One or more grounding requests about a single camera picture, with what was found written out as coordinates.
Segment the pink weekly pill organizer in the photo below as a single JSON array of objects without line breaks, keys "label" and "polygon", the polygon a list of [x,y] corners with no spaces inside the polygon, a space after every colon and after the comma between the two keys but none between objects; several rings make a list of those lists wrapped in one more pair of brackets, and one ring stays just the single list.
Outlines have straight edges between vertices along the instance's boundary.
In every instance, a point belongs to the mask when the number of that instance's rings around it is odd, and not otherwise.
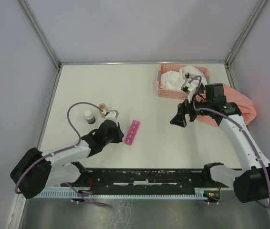
[{"label": "pink weekly pill organizer", "polygon": [[137,120],[133,120],[131,125],[130,125],[130,128],[127,132],[127,135],[125,137],[125,140],[124,140],[124,143],[128,146],[131,146],[133,144],[133,141],[136,137],[136,134],[138,132],[138,129],[139,129],[139,126],[140,126],[140,122],[137,121]]}]

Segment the amber pill bottle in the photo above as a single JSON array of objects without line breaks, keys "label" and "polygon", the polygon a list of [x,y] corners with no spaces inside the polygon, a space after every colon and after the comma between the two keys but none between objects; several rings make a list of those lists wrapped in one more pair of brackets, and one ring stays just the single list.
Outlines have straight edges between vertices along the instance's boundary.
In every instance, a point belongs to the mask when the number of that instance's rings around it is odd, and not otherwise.
[{"label": "amber pill bottle", "polygon": [[101,104],[99,104],[99,108],[101,109],[101,111],[100,111],[101,118],[105,118],[105,116],[108,113],[106,105],[104,103],[101,103]]}]

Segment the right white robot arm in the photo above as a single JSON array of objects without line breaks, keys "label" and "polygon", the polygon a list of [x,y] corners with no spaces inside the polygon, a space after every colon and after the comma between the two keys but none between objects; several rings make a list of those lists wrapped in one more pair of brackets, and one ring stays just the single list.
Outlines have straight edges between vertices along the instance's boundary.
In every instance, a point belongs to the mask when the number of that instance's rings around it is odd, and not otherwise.
[{"label": "right white robot arm", "polygon": [[248,131],[242,112],[235,102],[227,102],[224,85],[205,86],[185,83],[182,90],[189,92],[188,98],[177,107],[177,114],[170,121],[172,125],[186,127],[185,116],[194,122],[198,116],[209,116],[226,134],[239,159],[241,170],[226,167],[223,163],[206,164],[201,181],[211,187],[219,182],[233,189],[242,203],[267,199],[270,208],[270,161],[255,143]]}]

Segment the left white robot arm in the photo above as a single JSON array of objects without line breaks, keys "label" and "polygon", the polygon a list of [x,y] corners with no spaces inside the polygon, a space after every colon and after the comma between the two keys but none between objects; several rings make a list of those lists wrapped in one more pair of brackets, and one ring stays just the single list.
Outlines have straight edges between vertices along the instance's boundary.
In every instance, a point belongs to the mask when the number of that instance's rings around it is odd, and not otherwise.
[{"label": "left white robot arm", "polygon": [[73,146],[45,152],[35,147],[29,149],[10,173],[15,193],[30,199],[45,188],[62,183],[85,185],[88,175],[80,160],[102,152],[108,144],[122,142],[123,137],[120,124],[106,119]]}]

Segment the pink plastic basket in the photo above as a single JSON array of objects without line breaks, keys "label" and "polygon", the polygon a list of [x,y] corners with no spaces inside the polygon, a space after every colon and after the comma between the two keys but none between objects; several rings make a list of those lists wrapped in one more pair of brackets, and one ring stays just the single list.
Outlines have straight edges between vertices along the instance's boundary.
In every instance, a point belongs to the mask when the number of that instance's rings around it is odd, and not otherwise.
[{"label": "pink plastic basket", "polygon": [[[157,76],[157,83],[156,83],[156,88],[157,88],[157,93],[159,97],[165,97],[165,98],[172,98],[172,99],[186,99],[188,94],[181,91],[171,91],[171,90],[163,90],[160,88],[160,77],[161,74],[166,73],[168,71],[176,71],[179,72],[179,69],[181,67],[185,67],[186,65],[180,65],[180,64],[171,64],[171,63],[162,63],[160,65],[160,69],[158,71],[158,76]],[[194,66],[195,68],[199,69],[200,71],[203,72],[205,75],[206,79],[209,77],[209,69],[207,67],[199,67],[199,66]]]}]

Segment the white cap pill bottle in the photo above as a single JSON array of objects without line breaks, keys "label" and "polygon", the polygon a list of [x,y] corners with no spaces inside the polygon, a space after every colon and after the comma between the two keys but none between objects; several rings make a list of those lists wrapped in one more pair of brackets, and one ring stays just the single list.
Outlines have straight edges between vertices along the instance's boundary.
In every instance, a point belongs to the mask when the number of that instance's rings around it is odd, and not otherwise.
[{"label": "white cap pill bottle", "polygon": [[95,116],[93,115],[93,113],[90,110],[86,110],[84,112],[84,118],[87,121],[88,124],[94,124],[96,119]]}]

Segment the black white cloth in basket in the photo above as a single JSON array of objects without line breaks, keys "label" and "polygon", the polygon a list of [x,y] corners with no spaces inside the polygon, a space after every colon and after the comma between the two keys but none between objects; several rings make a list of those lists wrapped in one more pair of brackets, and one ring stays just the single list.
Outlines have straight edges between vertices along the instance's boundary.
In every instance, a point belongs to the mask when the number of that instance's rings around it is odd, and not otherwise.
[{"label": "black white cloth in basket", "polygon": [[203,72],[200,71],[199,69],[195,68],[192,65],[187,65],[185,67],[181,67],[179,69],[179,74],[180,74],[180,77],[183,80],[185,80],[186,82],[188,82],[190,79],[194,78],[195,76],[200,75],[202,77],[201,83],[203,85],[207,84],[207,79],[206,79],[205,75],[203,74]]}]

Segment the salmon pink cloth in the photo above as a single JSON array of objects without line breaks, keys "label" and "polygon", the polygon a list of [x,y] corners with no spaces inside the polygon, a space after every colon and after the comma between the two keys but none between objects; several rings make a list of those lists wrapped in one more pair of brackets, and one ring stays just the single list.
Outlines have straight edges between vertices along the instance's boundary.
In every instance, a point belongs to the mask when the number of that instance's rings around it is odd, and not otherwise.
[{"label": "salmon pink cloth", "polygon": [[245,124],[248,125],[251,121],[253,121],[257,115],[257,111],[254,108],[254,103],[247,96],[241,94],[226,84],[223,84],[223,89],[227,102],[236,103],[241,110]]}]

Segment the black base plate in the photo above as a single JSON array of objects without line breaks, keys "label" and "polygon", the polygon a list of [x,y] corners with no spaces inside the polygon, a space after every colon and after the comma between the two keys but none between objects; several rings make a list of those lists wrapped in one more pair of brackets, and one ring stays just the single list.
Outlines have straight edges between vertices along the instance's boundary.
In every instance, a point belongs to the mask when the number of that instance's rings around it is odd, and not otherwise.
[{"label": "black base plate", "polygon": [[174,195],[199,190],[229,190],[206,178],[203,169],[89,168],[71,185],[97,195]]}]

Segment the right aluminium frame post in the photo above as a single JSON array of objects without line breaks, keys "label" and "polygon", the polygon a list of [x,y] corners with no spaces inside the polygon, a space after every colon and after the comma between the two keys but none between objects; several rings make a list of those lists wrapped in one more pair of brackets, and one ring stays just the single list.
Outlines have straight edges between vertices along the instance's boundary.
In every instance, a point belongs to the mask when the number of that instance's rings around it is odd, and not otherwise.
[{"label": "right aluminium frame post", "polygon": [[235,59],[240,52],[242,46],[245,44],[247,38],[249,37],[251,31],[255,27],[257,21],[259,20],[259,17],[263,13],[265,7],[269,3],[268,0],[259,0],[254,7],[252,13],[250,14],[249,18],[247,19],[241,33],[237,37],[233,48],[231,49],[226,61],[225,65],[227,68],[231,68],[233,63],[235,62]]}]

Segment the aluminium frame post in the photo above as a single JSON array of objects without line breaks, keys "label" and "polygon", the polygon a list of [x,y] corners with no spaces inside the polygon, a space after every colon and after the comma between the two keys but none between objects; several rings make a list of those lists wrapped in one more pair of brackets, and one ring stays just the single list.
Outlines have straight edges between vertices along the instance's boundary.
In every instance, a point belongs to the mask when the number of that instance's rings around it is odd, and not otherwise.
[{"label": "aluminium frame post", "polygon": [[37,18],[35,17],[33,10],[31,9],[29,3],[27,0],[17,0],[17,3],[19,4],[20,8],[22,9],[24,15],[26,16],[27,20],[29,21],[32,29],[34,30],[37,38],[39,39],[40,43],[42,44],[42,47],[46,51],[47,55],[49,56],[51,62],[55,66],[56,69],[59,69],[61,66],[61,63],[55,54],[52,46],[50,45],[47,37],[45,36],[42,27],[40,26]]},{"label": "aluminium frame post", "polygon": [[252,13],[250,14],[249,18],[247,19],[241,33],[237,37],[233,48],[231,49],[226,61],[225,65],[227,68],[231,68],[233,63],[235,62],[235,59],[240,52],[242,46],[245,44],[247,38],[249,37],[251,31],[255,27],[257,21],[259,20],[259,17],[263,13],[265,7],[269,3],[268,0],[259,0],[254,7]]}]

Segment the left aluminium frame post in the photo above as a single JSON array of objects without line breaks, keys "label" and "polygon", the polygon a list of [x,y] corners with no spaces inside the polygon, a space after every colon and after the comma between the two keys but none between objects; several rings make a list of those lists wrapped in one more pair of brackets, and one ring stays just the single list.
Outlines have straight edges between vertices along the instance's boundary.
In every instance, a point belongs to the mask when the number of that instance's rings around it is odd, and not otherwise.
[{"label": "left aluminium frame post", "polygon": [[31,9],[29,3],[27,0],[17,0],[17,3],[19,4],[20,8],[22,9],[24,15],[26,16],[27,20],[29,21],[32,29],[34,30],[37,38],[39,39],[40,43],[42,44],[42,47],[46,51],[47,55],[49,56],[51,62],[55,66],[56,69],[59,69],[61,66],[61,63],[55,54],[52,46],[50,45],[47,37],[45,36],[42,27],[40,26],[37,18],[35,17],[33,10]]}]

